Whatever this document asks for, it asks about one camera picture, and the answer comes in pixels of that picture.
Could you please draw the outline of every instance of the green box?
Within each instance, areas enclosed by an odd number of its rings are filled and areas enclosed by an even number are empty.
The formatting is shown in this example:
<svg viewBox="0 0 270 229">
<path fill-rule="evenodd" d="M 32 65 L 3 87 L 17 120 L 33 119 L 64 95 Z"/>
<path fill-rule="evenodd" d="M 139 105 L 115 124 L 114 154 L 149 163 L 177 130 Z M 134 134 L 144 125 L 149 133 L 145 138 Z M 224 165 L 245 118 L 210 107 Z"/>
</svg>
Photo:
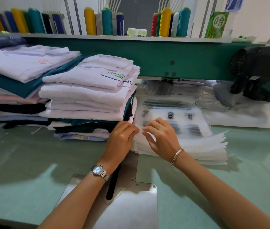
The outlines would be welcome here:
<svg viewBox="0 0 270 229">
<path fill-rule="evenodd" d="M 205 38 L 221 38 L 229 12 L 213 12 L 209 18 Z"/>
</svg>

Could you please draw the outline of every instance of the silver metal plate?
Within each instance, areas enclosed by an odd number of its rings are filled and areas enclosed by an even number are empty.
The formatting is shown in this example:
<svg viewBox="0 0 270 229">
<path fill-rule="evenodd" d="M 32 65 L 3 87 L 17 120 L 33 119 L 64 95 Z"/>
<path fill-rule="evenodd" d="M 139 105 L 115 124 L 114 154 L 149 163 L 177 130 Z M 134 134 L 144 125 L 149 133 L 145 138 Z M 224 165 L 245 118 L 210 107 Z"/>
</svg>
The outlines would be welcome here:
<svg viewBox="0 0 270 229">
<path fill-rule="evenodd" d="M 99 192 L 84 224 L 84 229 L 156 229 L 158 228 L 157 186 L 135 182 L 138 154 L 129 153 L 121 164 L 113 198 L 106 199 L 110 180 Z M 75 174 L 57 205 L 82 181 Z"/>
</svg>

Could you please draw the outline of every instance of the watch face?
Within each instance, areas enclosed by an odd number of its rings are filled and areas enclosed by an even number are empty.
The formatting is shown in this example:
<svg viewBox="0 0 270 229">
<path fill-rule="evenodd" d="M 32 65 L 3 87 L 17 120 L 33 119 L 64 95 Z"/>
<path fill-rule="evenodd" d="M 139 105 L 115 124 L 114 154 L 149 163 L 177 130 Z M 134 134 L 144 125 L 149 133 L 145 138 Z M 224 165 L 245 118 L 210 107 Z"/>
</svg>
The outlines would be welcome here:
<svg viewBox="0 0 270 229">
<path fill-rule="evenodd" d="M 101 165 L 96 165 L 96 166 L 94 167 L 94 169 L 92 170 L 92 172 L 93 172 L 93 174 L 95 174 L 95 175 L 101 174 L 101 172 L 102 172 L 102 166 L 101 166 Z"/>
</svg>

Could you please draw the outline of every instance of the blue embroidered line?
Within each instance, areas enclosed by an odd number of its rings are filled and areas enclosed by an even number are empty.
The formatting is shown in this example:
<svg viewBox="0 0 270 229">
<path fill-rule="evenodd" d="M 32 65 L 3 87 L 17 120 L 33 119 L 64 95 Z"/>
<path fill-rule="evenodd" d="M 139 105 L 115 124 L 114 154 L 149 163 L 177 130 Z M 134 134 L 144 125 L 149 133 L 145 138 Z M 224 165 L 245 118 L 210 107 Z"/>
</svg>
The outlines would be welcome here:
<svg viewBox="0 0 270 229">
<path fill-rule="evenodd" d="M 118 80 L 118 79 L 115 79 L 115 78 L 112 78 L 112 77 L 108 77 L 108 76 L 106 76 L 106 75 L 102 75 L 102 76 L 104 76 L 104 77 L 107 77 L 107 78 L 110 78 L 110 79 L 113 79 L 113 80 Z"/>
</svg>

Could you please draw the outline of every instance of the table surface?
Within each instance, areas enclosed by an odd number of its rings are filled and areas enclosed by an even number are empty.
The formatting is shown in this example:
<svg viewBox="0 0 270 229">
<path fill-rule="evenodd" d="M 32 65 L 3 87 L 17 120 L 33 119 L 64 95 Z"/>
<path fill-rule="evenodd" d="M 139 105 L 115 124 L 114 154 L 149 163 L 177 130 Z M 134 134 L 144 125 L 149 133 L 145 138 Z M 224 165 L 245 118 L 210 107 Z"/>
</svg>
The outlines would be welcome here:
<svg viewBox="0 0 270 229">
<path fill-rule="evenodd" d="M 73 174 L 87 174 L 105 142 L 59 141 L 46 128 L 0 126 L 0 219 L 38 225 Z M 270 129 L 226 133 L 228 165 L 206 166 L 270 215 Z M 139 155 L 136 181 L 157 185 L 159 229 L 226 228 L 190 180 L 161 158 Z"/>
</svg>

